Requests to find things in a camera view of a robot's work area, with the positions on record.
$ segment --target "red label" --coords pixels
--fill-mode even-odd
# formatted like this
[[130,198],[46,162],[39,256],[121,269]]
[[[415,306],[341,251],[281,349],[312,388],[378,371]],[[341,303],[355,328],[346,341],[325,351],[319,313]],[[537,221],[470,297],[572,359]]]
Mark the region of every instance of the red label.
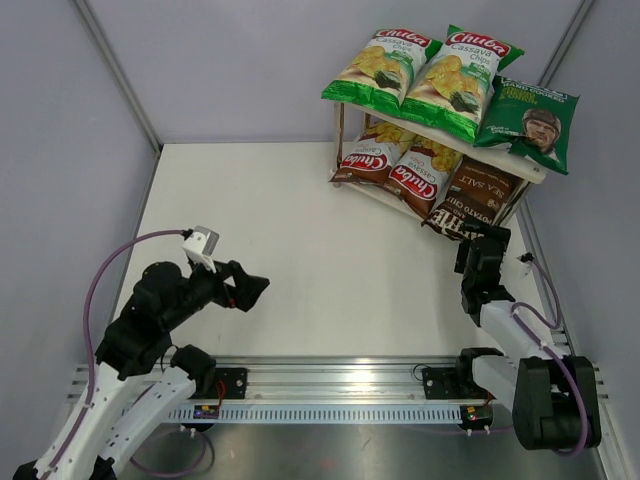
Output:
[[386,155],[366,155],[356,153],[347,156],[340,166],[354,168],[356,170],[364,170],[366,172],[377,172],[387,166],[387,157]]
[[416,172],[404,165],[398,165],[391,171],[390,178],[402,184],[409,192],[422,200],[433,200],[438,193],[438,187],[427,182]]
[[486,48],[487,50],[491,50],[496,53],[499,57],[504,57],[511,47],[506,43],[499,42],[498,40],[487,37],[486,35],[478,35],[477,33],[472,32],[457,32],[451,35],[447,39],[447,45],[451,45],[453,43],[466,43],[469,45],[475,45],[477,47]]
[[401,38],[402,40],[406,40],[407,42],[415,43],[416,45],[420,45],[423,48],[427,48],[427,45],[431,43],[431,39],[427,37],[423,37],[420,34],[412,32],[411,30],[380,30],[375,34],[373,38],[378,37],[394,37]]

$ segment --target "dark green chip bag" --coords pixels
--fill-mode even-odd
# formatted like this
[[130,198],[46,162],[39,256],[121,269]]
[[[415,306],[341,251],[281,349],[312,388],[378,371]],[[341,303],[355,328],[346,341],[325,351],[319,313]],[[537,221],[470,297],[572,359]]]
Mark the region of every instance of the dark green chip bag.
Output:
[[496,76],[474,147],[494,147],[566,175],[569,128],[579,97]]

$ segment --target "white shelf board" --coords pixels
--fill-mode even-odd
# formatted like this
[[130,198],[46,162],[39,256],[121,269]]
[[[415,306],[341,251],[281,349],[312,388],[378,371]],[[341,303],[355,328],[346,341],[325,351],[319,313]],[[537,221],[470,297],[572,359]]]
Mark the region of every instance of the white shelf board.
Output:
[[[360,192],[334,188],[332,158],[332,143],[165,146],[139,234],[210,227],[221,235],[216,259],[271,280],[249,313],[207,306],[174,331],[174,343],[212,355],[304,357],[495,346],[460,306],[458,244]],[[508,225],[514,257],[525,249],[516,219]],[[118,311],[148,265],[172,261],[189,274],[180,244],[159,238],[135,247]],[[515,282],[508,270],[514,296],[542,308],[533,276]]]
[[542,183],[547,175],[547,169],[545,167],[534,161],[527,160],[524,157],[511,155],[510,153],[495,148],[473,148],[473,145],[463,142],[444,130],[392,117],[391,115],[386,115],[360,105],[354,105],[351,103],[345,103],[345,105],[361,110],[386,122],[394,123],[405,130],[409,130],[410,132],[414,132],[418,135],[434,140],[442,145],[446,145],[447,147],[453,148],[465,155],[469,155],[471,158],[475,158],[479,162],[492,165],[504,172],[512,173],[513,175],[524,178],[531,183]]

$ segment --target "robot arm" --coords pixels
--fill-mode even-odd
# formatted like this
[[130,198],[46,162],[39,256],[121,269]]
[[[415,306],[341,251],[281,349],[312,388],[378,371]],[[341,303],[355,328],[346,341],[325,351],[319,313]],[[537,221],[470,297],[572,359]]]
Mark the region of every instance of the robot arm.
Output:
[[[85,389],[52,447],[36,462],[20,467],[14,479],[85,480],[92,477],[95,465],[107,472],[111,464],[121,468],[136,445],[164,418],[162,412],[188,398],[196,387],[208,390],[212,386],[215,361],[195,347],[181,349],[174,355],[175,365],[172,362],[166,373],[180,388],[162,393],[165,384],[158,384],[154,393],[147,392],[142,403],[127,415],[127,421],[117,424],[127,433],[124,443],[121,436],[115,441],[116,427],[111,427],[144,375],[171,345],[171,331],[209,303],[246,312],[269,285],[268,279],[248,275],[235,261],[213,261],[211,253],[218,240],[215,232],[196,227],[184,236],[183,249],[192,268],[189,278],[183,278],[180,268],[170,262],[145,269],[96,351],[98,366],[91,405],[86,405]],[[230,277],[233,285],[225,282]],[[151,404],[154,410],[150,415],[143,406]],[[102,478],[113,478],[113,474]]]
[[455,271],[463,274],[462,306],[507,356],[486,349],[463,351],[459,371],[467,378],[460,381],[485,389],[512,413],[516,435],[525,448],[573,448],[585,426],[575,389],[570,388],[556,360],[562,362],[585,407],[585,446],[597,446],[601,431],[593,366],[585,357],[567,355],[537,341],[533,332],[527,333],[526,326],[514,320],[515,299],[500,284],[510,231],[473,219],[467,220],[465,227],[481,236],[463,242],[458,250]]

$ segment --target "green chip bag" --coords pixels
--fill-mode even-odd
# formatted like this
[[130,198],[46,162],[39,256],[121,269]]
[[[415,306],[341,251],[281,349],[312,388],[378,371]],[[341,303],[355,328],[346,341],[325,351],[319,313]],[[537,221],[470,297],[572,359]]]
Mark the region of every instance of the green chip bag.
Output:
[[474,147],[497,147],[566,175],[569,128],[579,97],[497,76]]
[[513,45],[450,25],[447,41],[399,116],[473,143],[493,77],[521,55]]
[[379,30],[322,98],[397,115],[416,73],[441,46],[410,30]]

